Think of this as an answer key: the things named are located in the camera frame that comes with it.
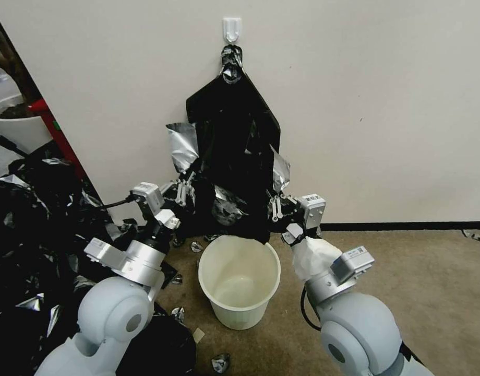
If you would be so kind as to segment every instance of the black cable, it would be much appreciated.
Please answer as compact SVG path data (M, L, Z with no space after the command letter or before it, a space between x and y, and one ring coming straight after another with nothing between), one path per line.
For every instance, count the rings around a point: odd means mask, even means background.
M87 211L87 210L104 210L104 209L109 209L115 206L127 204L129 202L135 201L135 198L133 196L127 196L121 201L117 201L116 203L113 204L107 204L107 205L101 205L101 206L93 206L93 207L88 207L85 209L82 209L81 212Z
M311 326L313 329L318 330L320 332L321 328L316 326L314 323L312 323L309 319L309 317L306 314L306 310L304 309L304 298L306 296L306 289L303 286L303 292L301 292L301 313L303 314L304 320L308 323L309 326Z

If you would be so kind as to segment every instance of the potted plant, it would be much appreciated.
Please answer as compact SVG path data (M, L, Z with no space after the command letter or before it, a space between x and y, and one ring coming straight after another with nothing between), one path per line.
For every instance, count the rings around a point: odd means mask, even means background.
M42 96L1 23L0 68L14 80L20 91L20 94L0 100L0 134L20 150L31 153L52 138L42 118L29 110L29 105Z

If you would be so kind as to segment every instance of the white cloth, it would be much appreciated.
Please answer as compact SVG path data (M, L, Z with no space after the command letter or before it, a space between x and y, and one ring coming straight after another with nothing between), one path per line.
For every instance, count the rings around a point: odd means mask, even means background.
M292 265L297 276L304 282L312 277L328 271L330 266L342 252L324 239L306 237L292 248L294 256Z

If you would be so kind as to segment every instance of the black baseboard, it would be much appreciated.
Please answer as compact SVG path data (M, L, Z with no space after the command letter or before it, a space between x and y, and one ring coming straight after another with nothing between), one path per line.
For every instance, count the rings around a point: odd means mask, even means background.
M480 230L475 222L385 222L356 224L321 224L322 231L393 231L393 230Z

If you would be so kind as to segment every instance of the plant trunk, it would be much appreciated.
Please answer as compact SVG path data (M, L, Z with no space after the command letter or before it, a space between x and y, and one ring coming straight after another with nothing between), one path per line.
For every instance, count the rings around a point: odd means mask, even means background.
M31 78L24 63L19 57L14 45L10 41L2 24L0 23L0 68L2 68L15 81L22 94L24 103L30 105L42 98L38 87Z

